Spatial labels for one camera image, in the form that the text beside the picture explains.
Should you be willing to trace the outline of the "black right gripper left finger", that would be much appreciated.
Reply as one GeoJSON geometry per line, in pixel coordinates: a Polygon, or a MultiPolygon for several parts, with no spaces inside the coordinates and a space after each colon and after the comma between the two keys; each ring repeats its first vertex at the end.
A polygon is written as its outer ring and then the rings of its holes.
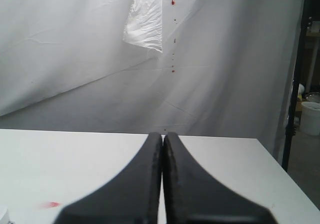
{"type": "Polygon", "coordinates": [[[108,183],[66,206],[58,224],[156,224],[162,182],[162,137],[149,133],[133,159],[108,183]]]}

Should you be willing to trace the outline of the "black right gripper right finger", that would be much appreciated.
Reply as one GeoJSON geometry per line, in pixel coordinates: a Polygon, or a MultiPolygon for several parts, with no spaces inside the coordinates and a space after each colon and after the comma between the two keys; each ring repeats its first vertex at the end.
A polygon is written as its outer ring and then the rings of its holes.
{"type": "Polygon", "coordinates": [[[162,161],[169,224],[273,224],[271,212],[212,177],[177,133],[164,137],[162,161]]]}

